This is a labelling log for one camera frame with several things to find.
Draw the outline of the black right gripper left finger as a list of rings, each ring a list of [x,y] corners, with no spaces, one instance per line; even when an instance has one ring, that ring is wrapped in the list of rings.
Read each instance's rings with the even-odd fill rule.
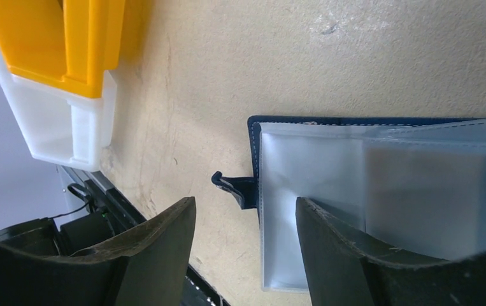
[[[196,200],[70,256],[0,244],[0,305],[178,305],[196,225]]]

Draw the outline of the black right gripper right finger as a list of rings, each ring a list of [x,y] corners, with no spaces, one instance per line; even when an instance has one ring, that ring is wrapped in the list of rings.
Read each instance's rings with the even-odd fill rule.
[[[486,305],[486,251],[447,261],[386,244],[308,198],[296,201],[314,305]]]

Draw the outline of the navy blue card holder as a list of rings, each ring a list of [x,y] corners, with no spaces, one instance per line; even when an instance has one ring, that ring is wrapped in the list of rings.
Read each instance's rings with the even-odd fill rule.
[[[257,211],[265,290],[308,289],[298,197],[408,251],[486,250],[486,119],[255,115],[247,125],[254,174],[211,180]]]

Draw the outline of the white plastic bin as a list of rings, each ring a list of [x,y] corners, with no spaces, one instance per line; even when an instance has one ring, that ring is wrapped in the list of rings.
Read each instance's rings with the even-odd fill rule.
[[[101,97],[86,98],[10,73],[0,52],[0,86],[33,158],[98,171],[113,131],[112,70],[104,72]]]

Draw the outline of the yellow plastic bin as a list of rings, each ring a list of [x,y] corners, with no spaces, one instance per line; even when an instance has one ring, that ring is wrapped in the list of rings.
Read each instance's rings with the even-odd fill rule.
[[[0,52],[10,73],[100,98],[118,66],[125,0],[0,0]]]

